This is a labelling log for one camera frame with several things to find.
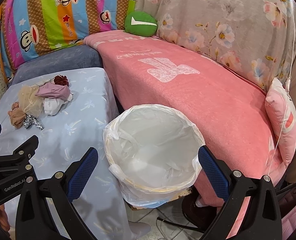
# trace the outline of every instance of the pink scrunchie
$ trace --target pink scrunchie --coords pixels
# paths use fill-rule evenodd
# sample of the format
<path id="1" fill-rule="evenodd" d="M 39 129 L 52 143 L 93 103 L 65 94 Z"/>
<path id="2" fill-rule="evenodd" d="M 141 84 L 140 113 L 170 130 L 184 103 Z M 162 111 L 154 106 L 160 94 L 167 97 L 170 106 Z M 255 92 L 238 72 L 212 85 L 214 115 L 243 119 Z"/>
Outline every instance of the pink scrunchie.
<path id="1" fill-rule="evenodd" d="M 67 86 L 55 85 L 51 82 L 41 86 L 36 96 L 46 97 L 46 98 L 60 98 L 67 100 L 70 95 L 70 89 Z"/>

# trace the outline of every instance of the gray sofa cushion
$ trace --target gray sofa cushion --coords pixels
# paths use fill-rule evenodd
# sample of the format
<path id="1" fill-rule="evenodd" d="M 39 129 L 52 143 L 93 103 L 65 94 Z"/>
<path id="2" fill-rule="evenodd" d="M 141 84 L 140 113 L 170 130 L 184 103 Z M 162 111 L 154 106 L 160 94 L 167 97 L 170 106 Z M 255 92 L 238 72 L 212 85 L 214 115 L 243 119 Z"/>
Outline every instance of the gray sofa cushion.
<path id="1" fill-rule="evenodd" d="M 45 74 L 89 67 L 103 67 L 98 51 L 87 45 L 73 46 L 53 51 L 21 64 L 11 85 Z"/>

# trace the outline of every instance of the blue stripe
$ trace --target blue stripe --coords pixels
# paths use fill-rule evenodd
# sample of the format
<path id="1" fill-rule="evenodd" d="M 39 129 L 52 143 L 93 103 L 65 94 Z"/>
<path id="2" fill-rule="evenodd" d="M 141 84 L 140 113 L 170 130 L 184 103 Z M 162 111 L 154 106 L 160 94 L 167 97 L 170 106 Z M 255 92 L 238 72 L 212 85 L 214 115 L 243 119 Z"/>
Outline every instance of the blue stripe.
<path id="1" fill-rule="evenodd" d="M 8 61 L 8 57 L 6 53 L 6 43 L 5 43 L 4 33 L 0 33 L 0 53 L 1 53 L 2 62 L 4 64 L 6 77 L 10 78 L 12 75 L 12 71 L 11 71 L 10 63 Z"/>
<path id="2" fill-rule="evenodd" d="M 79 0 L 72 5 L 73 23 L 78 39 L 83 39 L 89 35 L 88 17 L 86 13 L 86 0 Z"/>
<path id="3" fill-rule="evenodd" d="M 117 30 L 116 24 L 116 12 L 117 12 L 117 0 L 105 0 L 104 11 L 108 10 L 111 14 L 112 30 Z"/>
<path id="4" fill-rule="evenodd" d="M 25 52 L 20 46 L 21 33 L 23 31 L 30 31 L 27 0 L 14 0 L 12 10 L 20 51 L 25 62 L 27 62 L 38 57 L 38 54 L 35 51 L 35 45 L 33 43 L 31 43 L 30 49 L 27 52 Z"/>

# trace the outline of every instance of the dark red scrunchie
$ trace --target dark red scrunchie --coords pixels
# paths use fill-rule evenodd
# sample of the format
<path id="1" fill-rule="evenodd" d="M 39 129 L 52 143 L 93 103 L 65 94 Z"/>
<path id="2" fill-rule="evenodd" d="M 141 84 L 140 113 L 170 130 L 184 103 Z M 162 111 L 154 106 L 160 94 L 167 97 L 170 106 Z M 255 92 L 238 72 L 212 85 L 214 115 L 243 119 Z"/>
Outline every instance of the dark red scrunchie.
<path id="1" fill-rule="evenodd" d="M 62 75 L 55 76 L 54 83 L 55 85 L 69 86 L 67 77 Z"/>

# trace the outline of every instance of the green pillow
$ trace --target green pillow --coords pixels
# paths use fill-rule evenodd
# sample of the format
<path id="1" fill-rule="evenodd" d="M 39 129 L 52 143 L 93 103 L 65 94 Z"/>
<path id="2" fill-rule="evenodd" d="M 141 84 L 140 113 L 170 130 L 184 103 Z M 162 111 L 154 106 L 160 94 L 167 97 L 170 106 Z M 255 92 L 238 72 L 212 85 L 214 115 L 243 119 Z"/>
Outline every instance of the green pillow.
<path id="1" fill-rule="evenodd" d="M 132 12 L 125 19 L 125 32 L 150 37 L 157 30 L 157 21 L 148 13 Z"/>

